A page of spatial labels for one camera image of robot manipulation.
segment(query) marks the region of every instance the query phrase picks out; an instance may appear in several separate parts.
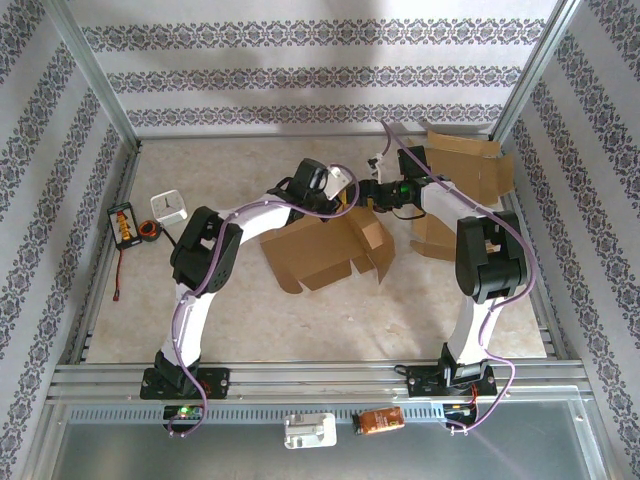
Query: flattened cardboard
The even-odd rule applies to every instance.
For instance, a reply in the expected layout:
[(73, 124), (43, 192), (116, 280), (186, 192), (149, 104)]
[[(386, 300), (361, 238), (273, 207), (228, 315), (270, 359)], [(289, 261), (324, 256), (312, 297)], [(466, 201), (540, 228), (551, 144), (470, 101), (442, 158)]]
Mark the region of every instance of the flattened cardboard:
[[(483, 205), (495, 205), (513, 190), (513, 156), (500, 155), (500, 143), (441, 135), (429, 131), (427, 161), (436, 174), (446, 175), (464, 194)], [(420, 255), (455, 260), (456, 235), (433, 215), (413, 221), (422, 242), (411, 241)]]
[(411, 240), (411, 247), (423, 257), (453, 262), (456, 259), (456, 234), (433, 215), (414, 220), (413, 233), (424, 243)]
[(429, 130), (427, 133), (427, 141), (431, 148), (437, 150), (468, 153), (469, 155), (481, 157), (497, 157), (500, 155), (500, 142), (442, 135), (433, 130)]
[(278, 284), (291, 294), (350, 276), (352, 262), (360, 273), (376, 268), (382, 281), (395, 257), (393, 237), (367, 208), (326, 223), (302, 218), (261, 235), (260, 245)]

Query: wall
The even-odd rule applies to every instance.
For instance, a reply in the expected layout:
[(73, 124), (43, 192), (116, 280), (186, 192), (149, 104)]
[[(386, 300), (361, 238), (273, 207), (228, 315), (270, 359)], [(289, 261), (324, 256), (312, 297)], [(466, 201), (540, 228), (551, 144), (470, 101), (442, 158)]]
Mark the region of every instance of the wall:
[(130, 160), (38, 0), (0, 0), (0, 478), (17, 477)]
[(141, 136), (498, 119), (556, 1), (71, 0)]
[(584, 2), (507, 148), (565, 340), (640, 477), (640, 1)]

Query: beige floor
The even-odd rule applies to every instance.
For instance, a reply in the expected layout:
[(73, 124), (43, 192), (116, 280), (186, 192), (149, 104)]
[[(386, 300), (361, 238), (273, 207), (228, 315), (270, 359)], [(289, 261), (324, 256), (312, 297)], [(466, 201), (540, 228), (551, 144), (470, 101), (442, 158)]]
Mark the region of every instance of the beige floor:
[[(151, 196), (173, 188), (190, 213), (200, 205), (239, 206), (293, 174), (304, 157), (343, 163), (365, 178), (366, 159), (383, 144), (380, 137), (148, 141), (131, 202), (138, 222), (151, 218)], [(393, 152), (386, 158), (389, 175), (397, 172)], [(359, 275), (354, 270), (351, 277), (317, 292), (289, 295), (276, 283), (258, 240), (243, 245), (231, 280), (209, 311), (202, 359), (437, 358), (462, 298), (453, 265), (414, 253), (408, 222), (391, 214), (381, 220), (396, 243), (396, 259), (381, 285), (374, 272)], [(169, 227), (170, 233), (177, 238), (185, 224)], [(89, 362), (153, 361), (173, 311), (170, 253), (165, 238), (126, 250), (117, 303), (111, 299), (114, 259)], [(511, 357), (545, 356), (530, 302), (504, 309), (490, 348)]]

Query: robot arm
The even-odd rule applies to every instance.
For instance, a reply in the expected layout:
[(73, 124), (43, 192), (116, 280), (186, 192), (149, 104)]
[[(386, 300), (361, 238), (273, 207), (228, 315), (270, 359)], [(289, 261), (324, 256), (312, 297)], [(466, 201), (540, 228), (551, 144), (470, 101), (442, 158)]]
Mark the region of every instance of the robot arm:
[[(335, 213), (341, 206), (336, 197), (351, 180), (337, 167), (327, 169), (315, 160), (304, 159), (293, 177), (285, 178), (253, 202), (252, 208), (215, 212), (207, 207), (199, 207), (194, 211), (171, 254), (173, 278), (176, 281), (176, 307), (182, 302), (182, 308), (177, 310), (167, 339), (156, 354), (154, 375), (160, 379), (160, 387), (156, 390), (164, 391), (168, 387), (179, 396), (193, 393), (194, 385), (182, 370), (176, 353), (185, 367), (197, 376), (200, 341), (207, 313), (216, 293), (231, 275), (240, 245), (302, 218), (303, 214), (292, 205), (318, 214)], [(234, 217), (220, 238), (223, 222), (230, 215)], [(199, 289), (206, 278), (214, 257), (214, 247), (207, 246), (211, 241), (222, 243), (213, 275), (208, 284), (203, 286), (200, 295), (185, 296), (185, 293)]]
[[(411, 150), (427, 164), (422, 147)], [(442, 188), (425, 178), (424, 172), (402, 150), (398, 151), (398, 159), (404, 179), (382, 184), (361, 180), (359, 204), (372, 202), (374, 210), (381, 213), (413, 204), (456, 233), (455, 272), (465, 298), (456, 327), (442, 349), (438, 382), (442, 387), (452, 387), (481, 380), (487, 366), (486, 347), (501, 310), (494, 305), (514, 295), (516, 287), (526, 281), (524, 251), (504, 228), (455, 198), (449, 190), (457, 188), (448, 179), (439, 178), (447, 187)], [(519, 232), (515, 213), (492, 213)]]

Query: orange battery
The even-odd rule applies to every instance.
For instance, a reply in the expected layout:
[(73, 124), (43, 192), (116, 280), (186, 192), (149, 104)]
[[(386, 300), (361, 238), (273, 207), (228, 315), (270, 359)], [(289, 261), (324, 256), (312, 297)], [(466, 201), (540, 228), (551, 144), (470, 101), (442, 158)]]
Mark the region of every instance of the orange battery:
[(371, 435), (404, 427), (402, 408), (389, 407), (353, 415), (356, 435)]

